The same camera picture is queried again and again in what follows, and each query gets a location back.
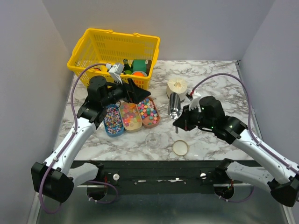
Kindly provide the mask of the silver metal scoop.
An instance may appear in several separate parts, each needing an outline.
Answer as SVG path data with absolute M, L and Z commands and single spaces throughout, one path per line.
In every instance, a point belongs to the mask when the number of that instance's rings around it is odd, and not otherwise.
M 177 120 L 182 114 L 181 101 L 177 93 L 172 92 L 169 96 L 168 115 L 172 120 Z

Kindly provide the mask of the beige tray of gummy candies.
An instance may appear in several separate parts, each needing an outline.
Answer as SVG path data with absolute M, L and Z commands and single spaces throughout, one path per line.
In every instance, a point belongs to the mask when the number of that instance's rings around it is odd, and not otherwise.
M 137 132 L 142 127 L 142 118 L 136 104 L 121 102 L 120 113 L 124 129 L 129 133 Z

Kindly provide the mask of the pink tray of star candies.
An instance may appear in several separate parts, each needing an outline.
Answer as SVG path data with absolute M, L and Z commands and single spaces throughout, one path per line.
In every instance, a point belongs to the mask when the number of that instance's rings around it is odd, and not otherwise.
M 145 128 L 154 128 L 159 124 L 160 116 L 151 97 L 147 97 L 138 103 L 137 108 Z

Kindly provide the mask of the blue tray of striped candies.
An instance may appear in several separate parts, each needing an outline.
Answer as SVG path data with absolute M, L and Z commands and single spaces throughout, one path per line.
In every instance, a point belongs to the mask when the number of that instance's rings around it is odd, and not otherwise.
M 117 105 L 109 105 L 103 120 L 104 128 L 109 137 L 118 137 L 124 133 L 124 125 Z

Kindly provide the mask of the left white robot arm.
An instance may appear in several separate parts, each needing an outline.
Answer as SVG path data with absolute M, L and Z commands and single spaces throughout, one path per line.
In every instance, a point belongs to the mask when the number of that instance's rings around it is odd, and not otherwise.
M 131 78 L 127 83 L 111 83 L 103 76 L 92 77 L 85 102 L 75 114 L 74 125 L 65 139 L 43 163 L 36 162 L 31 168 L 39 196 L 64 203 L 75 187 L 87 181 L 101 183 L 104 176 L 99 166 L 86 162 L 71 168 L 75 157 L 103 122 L 108 106 L 120 100 L 137 104 L 150 95 L 150 91 L 138 87 Z

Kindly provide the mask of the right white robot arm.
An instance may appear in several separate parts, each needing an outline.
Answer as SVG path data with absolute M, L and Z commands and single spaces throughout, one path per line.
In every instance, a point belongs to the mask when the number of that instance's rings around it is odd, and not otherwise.
M 213 133 L 218 139 L 233 145 L 253 158 L 258 167 L 248 167 L 224 159 L 215 168 L 215 178 L 221 183 L 229 179 L 259 187 L 280 204 L 292 207 L 299 200 L 299 166 L 283 157 L 236 117 L 225 115 L 222 104 L 213 96 L 193 98 L 181 106 L 178 94 L 169 98 L 168 114 L 175 128 L 191 131 L 198 128 Z

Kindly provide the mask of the orange ball in basket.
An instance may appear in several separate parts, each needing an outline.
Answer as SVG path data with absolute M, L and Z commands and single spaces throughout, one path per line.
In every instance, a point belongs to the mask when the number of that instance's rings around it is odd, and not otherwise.
M 143 71 L 134 71 L 133 73 L 132 73 L 132 75 L 133 76 L 137 76 L 137 77 L 147 77 L 148 75 L 145 73 L 145 72 L 143 72 Z

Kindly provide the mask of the gold rimmed jar lid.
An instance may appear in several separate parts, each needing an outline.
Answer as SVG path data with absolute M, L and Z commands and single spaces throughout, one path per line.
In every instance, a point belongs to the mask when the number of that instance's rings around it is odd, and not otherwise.
M 173 152 L 178 156 L 184 156 L 189 151 L 188 144 L 183 140 L 177 140 L 172 145 Z

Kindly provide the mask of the green glass bottle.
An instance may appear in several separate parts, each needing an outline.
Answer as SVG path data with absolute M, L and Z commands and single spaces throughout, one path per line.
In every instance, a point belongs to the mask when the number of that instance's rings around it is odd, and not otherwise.
M 131 69 L 129 63 L 128 63 L 128 59 L 123 59 L 123 64 L 124 64 L 124 69 L 123 69 L 123 73 L 126 75 L 131 75 L 133 70 Z

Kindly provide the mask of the green box in basket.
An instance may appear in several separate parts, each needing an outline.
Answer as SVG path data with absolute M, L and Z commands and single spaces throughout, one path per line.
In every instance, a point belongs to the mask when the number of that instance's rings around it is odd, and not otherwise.
M 133 71 L 143 71 L 145 73 L 148 73 L 150 69 L 150 63 L 151 60 L 134 59 L 131 63 L 131 69 Z

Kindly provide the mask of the clear glass jar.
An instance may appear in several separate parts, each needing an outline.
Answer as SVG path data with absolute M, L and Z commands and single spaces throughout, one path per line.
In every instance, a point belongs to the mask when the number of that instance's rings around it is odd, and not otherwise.
M 156 133 L 150 133 L 146 136 L 145 143 L 147 149 L 154 152 L 160 148 L 161 137 Z

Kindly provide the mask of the wrapped toilet paper roll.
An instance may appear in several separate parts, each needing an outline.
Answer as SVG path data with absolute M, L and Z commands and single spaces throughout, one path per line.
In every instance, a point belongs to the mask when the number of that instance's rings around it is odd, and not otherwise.
M 166 86 L 167 97 L 170 98 L 170 95 L 173 92 L 175 92 L 179 95 L 180 102 L 184 102 L 185 95 L 187 93 L 187 87 L 188 84 L 183 78 L 181 77 L 172 78 L 167 82 L 167 86 Z

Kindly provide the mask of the yellow plastic shopping basket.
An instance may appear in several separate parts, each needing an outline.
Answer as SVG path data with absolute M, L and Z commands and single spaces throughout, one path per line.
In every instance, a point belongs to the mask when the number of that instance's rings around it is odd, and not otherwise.
M 75 45 L 67 68 L 79 76 L 86 67 L 96 63 L 113 65 L 128 59 L 132 64 L 137 59 L 148 60 L 151 67 L 146 77 L 121 74 L 124 82 L 131 78 L 138 87 L 148 90 L 159 55 L 159 44 L 157 36 L 88 28 Z

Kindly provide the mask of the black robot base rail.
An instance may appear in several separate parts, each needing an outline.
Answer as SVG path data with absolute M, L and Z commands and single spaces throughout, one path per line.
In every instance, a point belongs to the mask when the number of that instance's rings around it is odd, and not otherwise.
M 215 169 L 220 161 L 92 161 L 100 168 L 87 193 L 96 196 L 212 194 L 232 189 L 232 180 Z

